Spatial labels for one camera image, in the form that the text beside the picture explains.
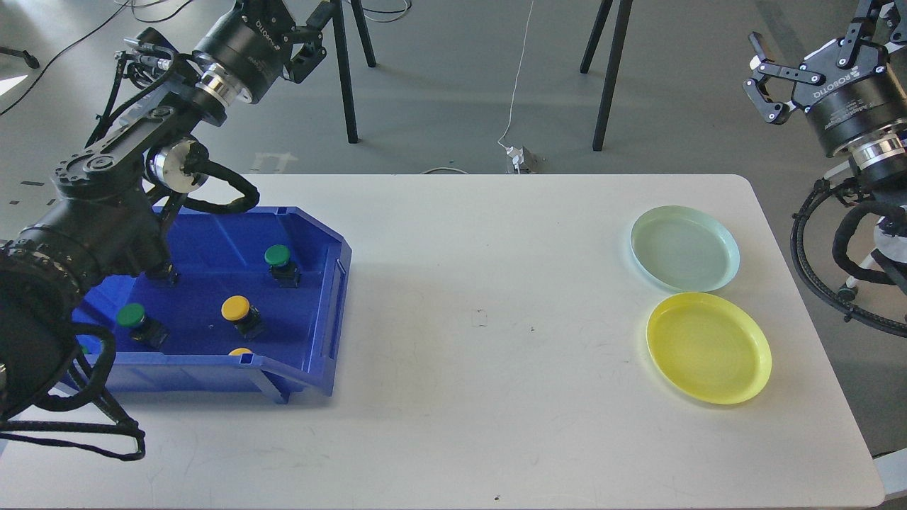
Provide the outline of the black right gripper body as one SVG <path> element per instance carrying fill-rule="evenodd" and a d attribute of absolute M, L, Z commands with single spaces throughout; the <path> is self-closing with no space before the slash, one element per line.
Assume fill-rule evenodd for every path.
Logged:
<path fill-rule="evenodd" d="M 804 58 L 820 85 L 797 85 L 797 104 L 826 157 L 836 157 L 859 138 L 905 129 L 905 90 L 891 70 L 887 47 L 861 45 L 852 67 L 837 67 L 840 46 L 827 42 Z"/>

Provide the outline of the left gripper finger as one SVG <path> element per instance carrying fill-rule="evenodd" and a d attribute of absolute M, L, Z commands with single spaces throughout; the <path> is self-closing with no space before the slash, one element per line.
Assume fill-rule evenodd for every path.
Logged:
<path fill-rule="evenodd" d="M 320 47 L 323 45 L 323 31 L 328 23 L 338 22 L 341 27 L 334 27 L 334 39 L 337 47 L 344 47 L 343 1 L 321 1 L 313 13 L 305 20 L 305 25 L 297 27 L 297 43 Z"/>
<path fill-rule="evenodd" d="M 303 43 L 297 54 L 285 65 L 285 79 L 300 84 L 324 61 L 327 50 L 320 42 Z"/>

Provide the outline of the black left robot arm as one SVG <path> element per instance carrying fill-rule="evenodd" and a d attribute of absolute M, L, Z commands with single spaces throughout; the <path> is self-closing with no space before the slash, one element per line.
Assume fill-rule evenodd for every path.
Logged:
<path fill-rule="evenodd" d="M 347 135 L 357 141 L 343 3 L 321 1 L 303 25 L 282 1 L 237 1 L 191 54 L 149 27 L 127 39 L 116 81 L 139 93 L 105 111 L 81 151 L 54 170 L 58 203 L 2 246 L 2 438 L 76 448 L 55 433 L 110 434 L 136 442 L 122 461 L 145 457 L 145 432 L 106 388 L 116 337 L 72 319 L 110 276 L 172 281 L 167 232 L 181 208 L 243 213 L 259 203 L 246 178 L 208 158 L 192 130 L 224 123 L 235 100 L 258 103 L 279 78 L 301 83 L 326 56 L 332 25 Z"/>

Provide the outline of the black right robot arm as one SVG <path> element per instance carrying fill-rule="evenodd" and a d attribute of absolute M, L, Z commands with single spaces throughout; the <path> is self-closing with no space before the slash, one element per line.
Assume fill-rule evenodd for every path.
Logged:
<path fill-rule="evenodd" d="M 839 38 L 780 64 L 760 33 L 749 41 L 754 57 L 746 96 L 769 125 L 803 112 L 826 157 L 843 158 L 814 184 L 793 215 L 790 252 L 796 274 L 824 303 L 878 332 L 903 338 L 905 319 L 891 319 L 857 304 L 860 284 L 905 291 L 906 97 L 891 56 L 905 48 L 905 3 L 860 1 Z M 823 282 L 806 254 L 806 227 L 829 199 L 846 212 L 830 240 L 830 257 L 846 274 L 839 288 Z"/>

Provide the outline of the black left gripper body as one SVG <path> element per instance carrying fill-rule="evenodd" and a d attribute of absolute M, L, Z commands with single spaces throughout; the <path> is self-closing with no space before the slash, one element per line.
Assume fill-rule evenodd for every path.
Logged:
<path fill-rule="evenodd" d="M 242 85 L 248 103 L 256 104 L 281 77 L 292 46 L 284 38 L 295 19 L 283 1 L 237 1 L 192 51 L 195 61 L 219 64 Z"/>

